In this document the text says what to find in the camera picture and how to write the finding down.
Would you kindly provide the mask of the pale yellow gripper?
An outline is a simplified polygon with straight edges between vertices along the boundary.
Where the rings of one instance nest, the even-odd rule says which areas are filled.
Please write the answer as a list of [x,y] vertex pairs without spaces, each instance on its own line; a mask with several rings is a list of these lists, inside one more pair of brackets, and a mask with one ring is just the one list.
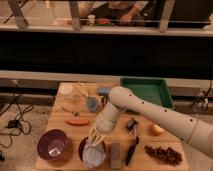
[[89,136],[88,136],[88,142],[92,147],[97,146],[98,144],[100,144],[103,139],[105,138],[105,135],[100,133],[96,126],[93,125],[89,131]]

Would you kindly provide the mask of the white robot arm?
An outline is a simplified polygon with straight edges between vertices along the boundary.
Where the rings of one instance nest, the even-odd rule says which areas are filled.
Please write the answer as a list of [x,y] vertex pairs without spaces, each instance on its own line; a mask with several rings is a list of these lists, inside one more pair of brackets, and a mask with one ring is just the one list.
[[120,115],[126,110],[130,110],[143,115],[181,141],[213,159],[213,125],[140,99],[125,87],[113,87],[108,97],[108,103],[97,115],[89,132],[88,141],[92,146],[97,146],[111,133]]

